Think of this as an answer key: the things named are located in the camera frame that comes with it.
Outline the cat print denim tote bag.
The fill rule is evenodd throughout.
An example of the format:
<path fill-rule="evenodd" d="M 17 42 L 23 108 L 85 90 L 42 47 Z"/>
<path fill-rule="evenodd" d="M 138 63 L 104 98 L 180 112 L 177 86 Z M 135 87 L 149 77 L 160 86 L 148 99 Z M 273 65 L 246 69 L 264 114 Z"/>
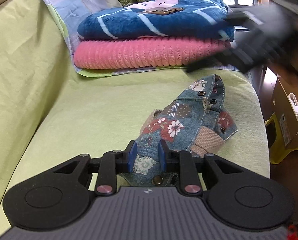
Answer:
<path fill-rule="evenodd" d="M 161 170 L 158 144 L 193 157 L 217 153 L 238 128 L 224 108 L 225 85 L 220 76 L 205 76 L 186 88 L 164 109 L 155 110 L 137 137 L 138 152 L 131 173 L 122 173 L 131 186 L 173 186 L 176 173 Z"/>

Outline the blue patterned folded blanket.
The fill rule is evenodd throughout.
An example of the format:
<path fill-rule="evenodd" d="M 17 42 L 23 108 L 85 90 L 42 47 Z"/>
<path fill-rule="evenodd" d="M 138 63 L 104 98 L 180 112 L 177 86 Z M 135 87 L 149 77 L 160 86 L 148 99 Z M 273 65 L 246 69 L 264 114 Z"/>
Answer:
<path fill-rule="evenodd" d="M 169 15 L 142 13 L 156 7 L 184 10 Z M 224 20 L 228 12 L 223 0 L 149 0 L 96 12 L 80 23 L 77 33 L 83 40 L 188 36 L 232 42 L 234 27 Z"/>

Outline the pink ribbed folded blanket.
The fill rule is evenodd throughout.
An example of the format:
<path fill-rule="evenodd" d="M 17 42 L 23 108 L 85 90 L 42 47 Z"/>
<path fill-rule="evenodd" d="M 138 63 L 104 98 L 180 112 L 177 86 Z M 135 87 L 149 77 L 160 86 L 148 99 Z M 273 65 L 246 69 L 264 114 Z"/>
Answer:
<path fill-rule="evenodd" d="M 93 40 L 81 42 L 73 61 L 79 68 L 95 70 L 185 66 L 230 47 L 228 41 L 194 37 Z"/>

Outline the cardboard box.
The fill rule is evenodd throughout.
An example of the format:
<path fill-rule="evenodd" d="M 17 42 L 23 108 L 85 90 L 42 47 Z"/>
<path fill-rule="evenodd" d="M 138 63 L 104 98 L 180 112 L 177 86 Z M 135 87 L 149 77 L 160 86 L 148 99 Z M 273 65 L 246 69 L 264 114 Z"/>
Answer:
<path fill-rule="evenodd" d="M 273 110 L 284 137 L 285 147 L 298 148 L 298 120 L 296 112 L 289 100 L 289 94 L 294 94 L 298 101 L 298 86 L 288 84 L 278 77 L 272 94 Z"/>

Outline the light green sofa cover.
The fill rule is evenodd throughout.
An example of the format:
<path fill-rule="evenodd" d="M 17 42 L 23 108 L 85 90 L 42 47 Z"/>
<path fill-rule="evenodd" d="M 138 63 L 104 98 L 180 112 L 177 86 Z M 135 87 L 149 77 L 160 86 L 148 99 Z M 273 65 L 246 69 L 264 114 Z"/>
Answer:
<path fill-rule="evenodd" d="M 1 199 L 11 186 L 81 153 L 99 157 L 135 139 L 148 116 L 203 76 L 219 75 L 238 132 L 219 155 L 265 177 L 269 150 L 259 100 L 230 70 L 187 75 L 178 68 L 93 79 L 77 74 L 42 0 L 0 6 L 0 235 L 9 228 Z"/>

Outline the yellow plastic stool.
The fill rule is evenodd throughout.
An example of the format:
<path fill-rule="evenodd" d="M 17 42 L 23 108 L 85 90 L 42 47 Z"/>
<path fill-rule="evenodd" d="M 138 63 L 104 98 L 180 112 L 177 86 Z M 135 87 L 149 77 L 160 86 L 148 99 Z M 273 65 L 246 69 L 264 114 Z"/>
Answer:
<path fill-rule="evenodd" d="M 279 164 L 286 156 L 298 151 L 298 128 L 296 132 L 290 132 L 288 122 L 284 114 L 280 118 L 273 113 L 265 122 L 269 155 L 271 164 Z"/>

